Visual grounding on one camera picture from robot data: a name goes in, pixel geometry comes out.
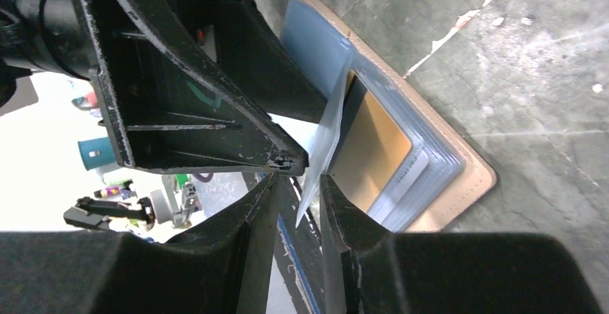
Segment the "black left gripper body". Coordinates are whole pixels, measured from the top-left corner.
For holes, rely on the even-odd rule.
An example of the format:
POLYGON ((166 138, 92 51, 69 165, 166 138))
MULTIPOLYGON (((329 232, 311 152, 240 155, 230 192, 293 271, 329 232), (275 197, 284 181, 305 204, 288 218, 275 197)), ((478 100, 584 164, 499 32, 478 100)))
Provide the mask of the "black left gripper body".
POLYGON ((1 0, 1 61, 89 79, 95 57, 73 0, 1 0))

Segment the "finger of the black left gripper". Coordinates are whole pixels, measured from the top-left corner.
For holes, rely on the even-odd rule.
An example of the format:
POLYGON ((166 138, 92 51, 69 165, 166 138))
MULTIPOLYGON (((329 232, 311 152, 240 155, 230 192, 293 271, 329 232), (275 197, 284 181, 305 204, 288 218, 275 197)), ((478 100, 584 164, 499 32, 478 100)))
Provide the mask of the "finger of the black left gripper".
POLYGON ((214 24, 220 68, 265 112, 318 123, 327 99, 287 54, 260 13, 221 1, 214 24))
POLYGON ((197 45, 166 0, 74 0, 120 166, 303 174, 307 152, 197 45))

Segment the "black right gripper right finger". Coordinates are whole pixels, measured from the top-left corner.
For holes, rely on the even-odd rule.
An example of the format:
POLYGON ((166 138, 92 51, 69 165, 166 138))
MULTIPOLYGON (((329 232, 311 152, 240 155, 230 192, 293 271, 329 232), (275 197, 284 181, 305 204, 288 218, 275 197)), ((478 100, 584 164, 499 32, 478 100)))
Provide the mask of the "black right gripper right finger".
POLYGON ((572 255, 530 233, 394 233, 320 179, 327 313, 599 313, 572 255))

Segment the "gold credit card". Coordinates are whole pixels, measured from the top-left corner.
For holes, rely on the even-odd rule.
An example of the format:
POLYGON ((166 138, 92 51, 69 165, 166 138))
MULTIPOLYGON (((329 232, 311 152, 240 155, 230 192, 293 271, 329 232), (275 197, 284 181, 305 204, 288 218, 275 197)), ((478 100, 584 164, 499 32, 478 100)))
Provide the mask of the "gold credit card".
POLYGON ((346 81, 340 140, 329 173, 362 211, 371 208, 412 142, 354 71, 346 81))

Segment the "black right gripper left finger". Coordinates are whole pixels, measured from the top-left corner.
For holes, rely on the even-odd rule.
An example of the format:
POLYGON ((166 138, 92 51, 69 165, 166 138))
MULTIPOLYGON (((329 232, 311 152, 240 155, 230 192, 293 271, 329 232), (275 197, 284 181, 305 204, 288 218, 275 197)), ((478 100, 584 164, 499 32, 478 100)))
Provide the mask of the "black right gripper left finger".
POLYGON ((130 233, 1 235, 3 313, 264 313, 280 177, 151 243, 130 233))

